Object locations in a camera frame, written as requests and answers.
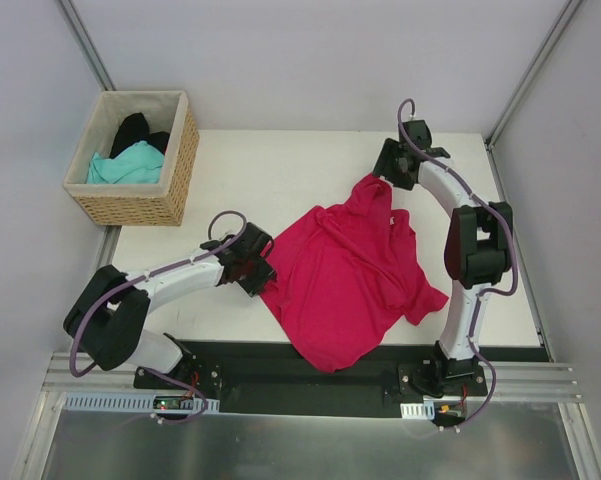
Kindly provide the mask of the pink t shirt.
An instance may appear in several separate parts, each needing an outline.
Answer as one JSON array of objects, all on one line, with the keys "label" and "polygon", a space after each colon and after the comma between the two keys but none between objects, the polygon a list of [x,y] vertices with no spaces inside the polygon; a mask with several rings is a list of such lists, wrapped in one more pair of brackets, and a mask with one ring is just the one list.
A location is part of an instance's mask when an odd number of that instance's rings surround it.
[{"label": "pink t shirt", "polygon": [[375,349],[400,319],[419,325],[448,297],[417,258],[410,214],[363,177],[342,204],[316,206],[274,241],[275,280],[261,298],[298,353],[334,373]]}]

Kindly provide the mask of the wicker laundry basket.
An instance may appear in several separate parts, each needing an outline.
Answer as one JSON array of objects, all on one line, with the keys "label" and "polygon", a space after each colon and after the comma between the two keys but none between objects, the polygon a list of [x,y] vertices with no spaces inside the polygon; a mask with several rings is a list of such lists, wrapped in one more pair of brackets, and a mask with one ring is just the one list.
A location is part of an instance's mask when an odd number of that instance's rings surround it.
[{"label": "wicker laundry basket", "polygon": [[[137,112],[145,116],[151,129],[169,133],[159,181],[88,184],[93,155],[108,153],[124,118]],[[178,226],[186,207],[199,140],[185,91],[104,91],[79,140],[63,187],[98,225]]]}]

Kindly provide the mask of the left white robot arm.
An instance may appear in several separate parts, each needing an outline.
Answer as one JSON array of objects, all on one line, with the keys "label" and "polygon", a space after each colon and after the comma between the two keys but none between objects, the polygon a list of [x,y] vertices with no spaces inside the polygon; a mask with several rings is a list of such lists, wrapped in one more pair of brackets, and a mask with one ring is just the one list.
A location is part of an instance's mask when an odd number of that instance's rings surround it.
[{"label": "left white robot arm", "polygon": [[128,363],[156,371],[168,388],[184,387],[192,369],[184,348],[167,334],[147,330],[147,317],[188,294],[229,283],[251,297],[261,294],[276,276],[268,263],[273,247],[268,233],[247,222],[237,234],[208,240],[167,265],[129,272],[113,265],[99,268],[63,322],[73,339],[72,374],[81,377],[90,371],[77,367],[81,350],[103,371]]}]

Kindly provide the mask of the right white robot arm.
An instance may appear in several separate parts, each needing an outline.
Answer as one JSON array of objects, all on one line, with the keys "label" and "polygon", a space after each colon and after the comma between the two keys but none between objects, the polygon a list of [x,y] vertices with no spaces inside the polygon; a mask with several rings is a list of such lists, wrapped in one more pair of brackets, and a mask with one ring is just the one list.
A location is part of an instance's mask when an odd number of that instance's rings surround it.
[{"label": "right white robot arm", "polygon": [[479,362],[481,310],[488,296],[517,290],[513,210],[506,202],[480,198],[455,170],[450,154],[432,146],[423,120],[398,122],[398,138],[384,141],[372,174],[399,189],[424,188],[449,216],[443,259],[452,296],[430,382],[437,392],[453,394]]}]

